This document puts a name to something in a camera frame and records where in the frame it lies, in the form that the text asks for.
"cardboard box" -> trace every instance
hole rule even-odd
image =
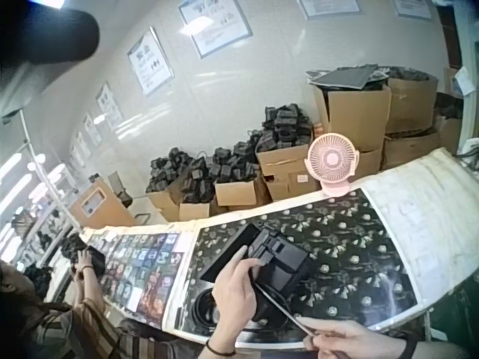
[[[377,174],[381,168],[382,147],[378,150],[359,153],[359,163],[354,176],[349,181],[353,182],[362,177]]]
[[[436,130],[439,133],[441,147],[445,147],[450,154],[455,155],[459,146],[462,121],[458,118],[436,118]]]
[[[218,205],[228,206],[230,211],[251,209],[271,202],[263,176],[250,182],[216,183],[215,192]]]
[[[320,184],[307,171],[277,174],[266,177],[266,185],[273,201],[319,191]]]
[[[439,134],[434,130],[426,135],[408,138],[386,138],[383,170],[419,159],[440,147]]]
[[[455,78],[458,71],[459,70],[451,69],[450,67],[444,68],[444,89],[448,95],[454,96],[457,99],[463,99],[463,92]]]
[[[218,206],[216,196],[209,203],[182,203],[180,204],[180,221],[191,221],[221,215],[228,211],[227,207]]]
[[[387,86],[381,91],[331,91],[328,105],[319,88],[313,92],[325,132],[348,137],[359,151],[381,148],[391,108]]]
[[[389,79],[392,100],[386,133],[429,129],[433,125],[437,84],[432,76],[429,81]]]
[[[163,218],[168,222],[176,222],[180,220],[180,203],[183,200],[181,188],[183,182],[188,176],[189,170],[185,170],[175,181],[170,183],[166,190],[161,192],[147,193],[151,203],[155,208],[159,209]]]
[[[309,144],[280,150],[257,153],[257,159],[264,176],[305,172],[305,159],[308,157]]]

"label on box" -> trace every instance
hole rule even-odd
[[[297,178],[298,183],[307,183],[309,181],[309,177],[307,174],[299,174]]]

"metal tool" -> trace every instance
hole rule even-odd
[[[261,288],[257,283],[254,284],[256,286],[257,290],[261,292],[262,295],[268,299],[272,304],[274,304],[275,307],[277,307],[291,322],[296,324],[299,329],[304,331],[307,335],[310,335],[314,337],[314,333],[310,331],[308,328],[306,328],[303,324],[301,324],[294,316],[290,314],[286,309],[284,309],[271,295],[269,295],[263,288]]]
[[[270,301],[276,308],[278,308],[279,311],[281,311],[291,322],[293,322],[294,324],[296,324],[296,326],[301,329],[302,331],[304,331],[307,335],[309,335],[310,337],[314,337],[316,336],[317,334],[315,334],[313,331],[311,331],[310,329],[308,329],[306,326],[304,326],[303,324],[301,324],[299,322],[298,319],[296,319],[293,315],[291,315],[290,312],[288,312],[286,309],[284,309],[271,295],[269,295],[267,293],[266,290],[264,290],[263,288],[261,288],[259,286],[258,283],[254,283],[254,286],[257,288],[257,290],[260,291],[260,293],[262,295],[264,295],[266,297],[266,299],[268,299],[268,301]],[[343,352],[336,352],[336,351],[333,351],[332,354],[336,355],[336,357],[338,359],[350,359],[350,357],[346,354],[346,353],[343,353]]]

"black cable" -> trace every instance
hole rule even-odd
[[[279,293],[276,289],[271,286],[262,284],[261,285],[269,295],[271,295],[284,309],[291,312],[290,306],[287,303],[287,300]],[[213,289],[206,289],[201,292],[198,297],[195,299],[195,303],[192,305],[192,319],[193,322],[198,326],[207,331],[214,331],[216,325],[218,324],[214,319],[216,303],[212,294]],[[284,317],[284,321],[281,325],[274,328],[267,328],[267,324],[264,328],[245,328],[243,331],[249,333],[267,333],[267,332],[277,332],[284,328],[287,324],[287,318]]]

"black patterned mat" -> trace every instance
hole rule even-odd
[[[294,315],[351,319],[369,326],[416,305],[399,253],[376,210],[359,189],[343,197],[202,229],[189,266],[189,288],[176,329],[210,334],[195,325],[191,315],[196,297],[208,287],[198,279],[199,274],[242,225],[259,221],[281,229],[314,260],[313,275],[288,298]],[[293,343],[305,336],[289,322],[279,331],[269,331],[267,325],[264,329],[244,333],[240,340]]]

